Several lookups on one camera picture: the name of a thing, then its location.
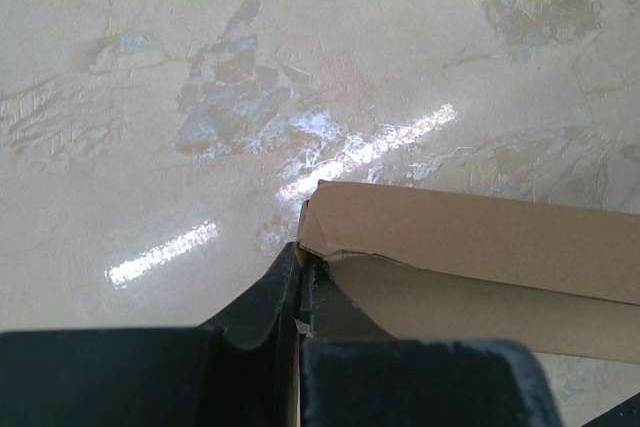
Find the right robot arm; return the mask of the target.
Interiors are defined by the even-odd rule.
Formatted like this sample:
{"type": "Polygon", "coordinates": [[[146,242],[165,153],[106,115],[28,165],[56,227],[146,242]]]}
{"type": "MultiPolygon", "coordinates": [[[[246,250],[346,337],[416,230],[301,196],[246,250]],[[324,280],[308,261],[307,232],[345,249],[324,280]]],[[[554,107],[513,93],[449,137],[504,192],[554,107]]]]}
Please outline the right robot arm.
{"type": "Polygon", "coordinates": [[[584,427],[640,427],[640,393],[587,422],[584,427]]]}

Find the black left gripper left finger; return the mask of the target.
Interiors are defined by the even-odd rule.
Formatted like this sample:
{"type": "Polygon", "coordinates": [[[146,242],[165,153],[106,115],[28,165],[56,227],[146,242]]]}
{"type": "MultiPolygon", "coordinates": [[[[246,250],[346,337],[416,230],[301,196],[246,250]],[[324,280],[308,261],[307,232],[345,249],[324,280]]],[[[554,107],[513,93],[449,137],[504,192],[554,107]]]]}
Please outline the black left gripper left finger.
{"type": "Polygon", "coordinates": [[[197,326],[5,332],[5,426],[292,426],[301,269],[287,244],[197,326]]]}

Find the brown cardboard box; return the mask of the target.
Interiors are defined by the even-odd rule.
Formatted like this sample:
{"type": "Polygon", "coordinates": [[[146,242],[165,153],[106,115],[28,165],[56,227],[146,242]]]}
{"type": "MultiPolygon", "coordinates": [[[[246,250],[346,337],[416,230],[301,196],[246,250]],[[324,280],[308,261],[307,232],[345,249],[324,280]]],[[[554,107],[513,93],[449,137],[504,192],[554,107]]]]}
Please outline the brown cardboard box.
{"type": "Polygon", "coordinates": [[[302,206],[297,248],[398,338],[639,359],[634,214],[322,182],[302,206]]]}

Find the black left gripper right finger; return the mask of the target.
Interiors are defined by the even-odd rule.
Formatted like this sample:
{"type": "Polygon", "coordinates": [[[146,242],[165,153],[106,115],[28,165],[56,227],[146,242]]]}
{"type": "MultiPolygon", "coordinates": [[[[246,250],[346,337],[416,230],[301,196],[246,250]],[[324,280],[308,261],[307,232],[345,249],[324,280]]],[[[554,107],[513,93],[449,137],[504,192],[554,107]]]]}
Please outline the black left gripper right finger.
{"type": "Polygon", "coordinates": [[[303,425],[557,425],[545,374],[523,345],[401,340],[337,285],[325,261],[310,256],[304,274],[303,425]]]}

